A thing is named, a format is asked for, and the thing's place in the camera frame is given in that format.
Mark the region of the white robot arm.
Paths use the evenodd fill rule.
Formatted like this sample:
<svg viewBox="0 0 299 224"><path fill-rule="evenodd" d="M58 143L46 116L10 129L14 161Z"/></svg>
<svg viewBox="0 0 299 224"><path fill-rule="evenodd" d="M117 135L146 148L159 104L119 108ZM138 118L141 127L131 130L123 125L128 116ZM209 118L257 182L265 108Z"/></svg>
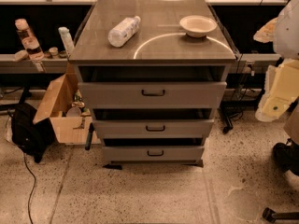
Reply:
<svg viewBox="0 0 299 224"><path fill-rule="evenodd" d="M299 0L291 0L278 14L256 32L253 39L273 43L283 62L269 65L264 82L264 95L255 118L270 122L278 119L299 97Z"/></svg>

